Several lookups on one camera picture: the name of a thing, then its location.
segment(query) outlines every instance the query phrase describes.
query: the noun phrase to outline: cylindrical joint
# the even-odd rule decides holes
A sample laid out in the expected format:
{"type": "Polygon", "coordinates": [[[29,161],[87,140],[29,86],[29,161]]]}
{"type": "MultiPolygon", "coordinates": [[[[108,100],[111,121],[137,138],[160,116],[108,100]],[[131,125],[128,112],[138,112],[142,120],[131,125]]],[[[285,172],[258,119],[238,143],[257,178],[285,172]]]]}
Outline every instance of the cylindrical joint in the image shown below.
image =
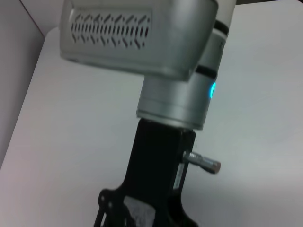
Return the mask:
{"type": "Polygon", "coordinates": [[[190,81],[145,77],[137,116],[186,129],[202,129],[214,78],[194,73],[190,81]]]}
{"type": "Polygon", "coordinates": [[[189,81],[145,77],[137,116],[186,129],[202,129],[213,96],[226,37],[213,32],[189,81]]]}

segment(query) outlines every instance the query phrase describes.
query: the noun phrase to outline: black mounting bracket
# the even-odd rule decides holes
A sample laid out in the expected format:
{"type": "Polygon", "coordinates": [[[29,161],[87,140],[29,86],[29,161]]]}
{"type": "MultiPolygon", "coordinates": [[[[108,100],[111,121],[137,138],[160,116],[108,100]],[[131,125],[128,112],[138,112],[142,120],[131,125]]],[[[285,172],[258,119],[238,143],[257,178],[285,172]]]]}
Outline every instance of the black mounting bracket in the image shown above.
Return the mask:
{"type": "Polygon", "coordinates": [[[188,167],[182,157],[192,151],[195,136],[141,119],[124,182],[101,191],[94,227],[197,227],[181,204],[188,167]]]}

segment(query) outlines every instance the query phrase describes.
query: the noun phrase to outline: ventilation grille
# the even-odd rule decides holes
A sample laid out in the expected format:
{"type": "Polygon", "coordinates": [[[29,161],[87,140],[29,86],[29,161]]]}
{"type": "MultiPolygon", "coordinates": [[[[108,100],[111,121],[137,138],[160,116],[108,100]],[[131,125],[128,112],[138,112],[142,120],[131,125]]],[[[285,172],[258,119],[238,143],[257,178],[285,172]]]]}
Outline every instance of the ventilation grille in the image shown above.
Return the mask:
{"type": "Polygon", "coordinates": [[[146,46],[151,32],[151,13],[117,11],[78,11],[71,20],[71,39],[75,44],[136,48],[146,46]]]}

